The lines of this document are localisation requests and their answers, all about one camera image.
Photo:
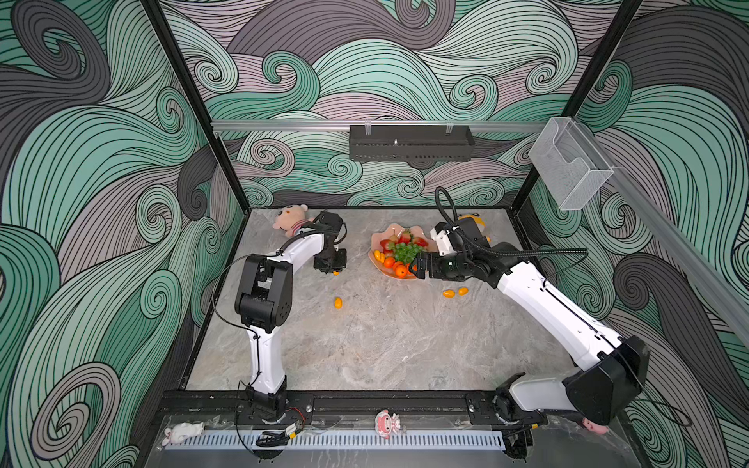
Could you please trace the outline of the green grape bunch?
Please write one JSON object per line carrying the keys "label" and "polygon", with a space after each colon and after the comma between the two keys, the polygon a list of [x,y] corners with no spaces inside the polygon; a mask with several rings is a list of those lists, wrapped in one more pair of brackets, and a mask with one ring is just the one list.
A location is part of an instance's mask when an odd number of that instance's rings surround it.
{"label": "green grape bunch", "polygon": [[421,252],[425,252],[427,250],[427,247],[424,248],[424,247],[418,246],[414,242],[408,245],[396,244],[393,250],[394,259],[396,262],[409,264],[414,260],[416,255],[418,255]]}

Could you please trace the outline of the pink scalloped fruit bowl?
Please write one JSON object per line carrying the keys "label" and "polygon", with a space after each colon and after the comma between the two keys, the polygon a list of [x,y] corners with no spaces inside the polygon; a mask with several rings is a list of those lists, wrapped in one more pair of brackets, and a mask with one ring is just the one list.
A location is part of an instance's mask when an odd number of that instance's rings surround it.
{"label": "pink scalloped fruit bowl", "polygon": [[385,276],[397,280],[415,280],[410,267],[415,269],[419,254],[437,253],[436,243],[419,226],[404,227],[390,224],[371,239],[370,260]]}

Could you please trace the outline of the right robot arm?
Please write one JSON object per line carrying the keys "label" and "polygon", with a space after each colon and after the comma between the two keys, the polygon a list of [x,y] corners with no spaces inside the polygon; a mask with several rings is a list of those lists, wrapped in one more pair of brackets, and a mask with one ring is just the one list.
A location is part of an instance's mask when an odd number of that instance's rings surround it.
{"label": "right robot arm", "polygon": [[408,264],[419,279],[478,279],[520,305],[571,357],[570,372],[545,378],[515,374],[497,390],[499,418],[532,424],[548,413],[575,413],[607,426],[644,390],[650,351],[642,339],[624,339],[564,296],[532,264],[530,251],[491,245],[472,218],[440,222],[430,236],[434,252]]}

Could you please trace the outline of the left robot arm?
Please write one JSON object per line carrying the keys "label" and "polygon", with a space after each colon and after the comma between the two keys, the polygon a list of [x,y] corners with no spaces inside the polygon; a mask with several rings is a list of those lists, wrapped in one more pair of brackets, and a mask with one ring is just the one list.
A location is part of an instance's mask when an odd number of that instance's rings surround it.
{"label": "left robot arm", "polygon": [[292,312],[295,274],[309,262],[324,274],[343,271],[347,256],[339,243],[346,224],[338,214],[322,211],[312,216],[308,206],[291,205],[277,212],[272,228],[283,232],[286,241],[273,253],[245,257],[234,309],[251,339],[248,399],[266,415],[281,417],[287,374],[279,330]]}

